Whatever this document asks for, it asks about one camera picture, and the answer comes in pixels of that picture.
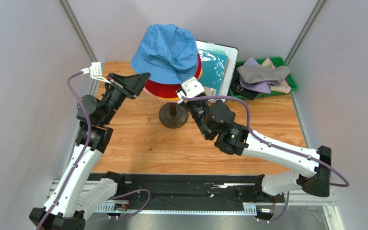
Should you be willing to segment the pink bucket hat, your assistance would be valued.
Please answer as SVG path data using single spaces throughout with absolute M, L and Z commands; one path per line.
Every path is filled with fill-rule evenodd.
M 166 103 L 177 103 L 179 102 L 180 98 L 179 97 L 174 97 L 174 98 L 164 98 L 164 97 L 158 97 L 154 94 L 152 94 L 150 91 L 148 91 L 146 88 L 143 89 L 143 91 L 149 95 L 150 97 L 162 101 L 162 102 L 166 102 Z

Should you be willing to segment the red hat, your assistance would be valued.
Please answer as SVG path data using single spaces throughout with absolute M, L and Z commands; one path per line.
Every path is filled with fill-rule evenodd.
M 151 74 L 145 85 L 148 94 L 163 101 L 178 101 L 177 91 L 182 88 L 181 83 L 195 77 L 199 79 L 202 65 L 199 64 L 199 55 L 190 55 L 190 60 L 184 60 L 184 65 L 177 63 L 174 58 L 167 57 L 149 69 Z

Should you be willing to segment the blue hat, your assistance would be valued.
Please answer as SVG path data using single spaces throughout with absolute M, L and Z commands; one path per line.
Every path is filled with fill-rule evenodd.
M 160 84 L 181 84 L 194 77 L 199 65 L 194 35 L 175 24 L 150 25 L 131 59 L 136 73 L 150 73 Z

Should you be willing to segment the yellow bucket hat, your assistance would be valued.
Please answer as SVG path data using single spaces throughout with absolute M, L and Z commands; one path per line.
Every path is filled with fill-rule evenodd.
M 179 99 L 177 91 L 181 89 L 181 85 L 150 82 L 150 86 L 146 89 L 157 98 L 174 101 Z

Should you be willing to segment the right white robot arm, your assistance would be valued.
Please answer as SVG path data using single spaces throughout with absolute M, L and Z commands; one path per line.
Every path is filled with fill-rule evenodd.
M 188 101 L 183 106 L 190 112 L 201 134 L 213 140 L 214 146 L 228 155 L 257 157 L 289 168 L 276 175 L 259 175 L 254 192 L 275 196 L 302 190 L 309 195 L 329 197 L 332 150 L 327 146 L 308 149 L 266 137 L 234 121 L 236 114 L 218 100 Z

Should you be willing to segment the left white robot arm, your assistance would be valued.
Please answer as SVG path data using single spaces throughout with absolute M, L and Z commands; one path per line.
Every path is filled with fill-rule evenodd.
M 32 209 L 29 218 L 38 230 L 82 230 L 91 215 L 106 201 L 126 203 L 131 193 L 125 177 L 107 172 L 86 194 L 82 190 L 89 175 L 104 154 L 113 130 L 108 127 L 125 99 L 137 98 L 150 78 L 149 73 L 107 77 L 92 75 L 105 83 L 101 99 L 92 95 L 78 96 L 72 85 L 68 88 L 77 100 L 80 129 L 75 139 L 71 160 L 59 183 L 42 207 Z

